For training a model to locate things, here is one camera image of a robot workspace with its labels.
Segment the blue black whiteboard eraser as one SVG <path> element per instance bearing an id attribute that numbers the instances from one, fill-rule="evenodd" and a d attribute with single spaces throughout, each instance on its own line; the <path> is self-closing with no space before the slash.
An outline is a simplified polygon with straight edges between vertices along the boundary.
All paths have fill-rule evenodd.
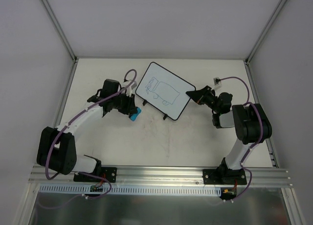
<path id="1" fill-rule="evenodd" d="M 131 114 L 131 115 L 129 115 L 129 119 L 131 121 L 135 121 L 137 119 L 137 117 L 140 115 L 140 113 L 141 113 L 141 108 L 137 107 L 136 108 L 136 112 Z"/>

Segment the white whiteboard black frame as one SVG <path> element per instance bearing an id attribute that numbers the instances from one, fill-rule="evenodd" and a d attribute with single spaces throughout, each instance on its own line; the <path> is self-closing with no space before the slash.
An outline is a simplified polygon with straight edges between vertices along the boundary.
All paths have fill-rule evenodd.
<path id="1" fill-rule="evenodd" d="M 195 90 L 196 87 L 191 83 L 163 66 L 151 62 L 135 93 L 166 117 L 176 121 L 190 101 L 186 93 Z"/>

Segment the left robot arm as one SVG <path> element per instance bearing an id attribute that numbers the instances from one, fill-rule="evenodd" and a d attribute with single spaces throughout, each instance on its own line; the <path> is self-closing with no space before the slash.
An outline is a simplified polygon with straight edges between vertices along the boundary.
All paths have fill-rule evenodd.
<path id="1" fill-rule="evenodd" d="M 133 89 L 135 81 L 125 80 L 123 84 L 107 79 L 103 87 L 87 102 L 89 106 L 74 116 L 69 122 L 55 128 L 42 130 L 36 162 L 45 168 L 47 174 L 53 170 L 56 174 L 68 175 L 74 172 L 75 181 L 100 181 L 108 173 L 102 167 L 101 160 L 78 155 L 76 141 L 93 123 L 100 120 L 111 110 L 117 110 L 135 121 L 141 110 L 135 105 Z"/>

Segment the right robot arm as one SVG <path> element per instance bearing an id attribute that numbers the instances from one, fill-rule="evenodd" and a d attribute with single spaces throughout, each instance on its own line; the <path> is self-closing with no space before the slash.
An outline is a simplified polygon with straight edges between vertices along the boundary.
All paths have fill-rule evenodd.
<path id="1" fill-rule="evenodd" d="M 234 128 L 236 141 L 230 153 L 216 169 L 202 171 L 205 185 L 246 185 L 243 164 L 250 152 L 259 143 L 272 135 L 272 126 L 258 103 L 232 105 L 232 94 L 222 92 L 219 96 L 206 86 L 186 94 L 198 105 L 207 105 L 212 110 L 213 126 L 217 129 Z"/>

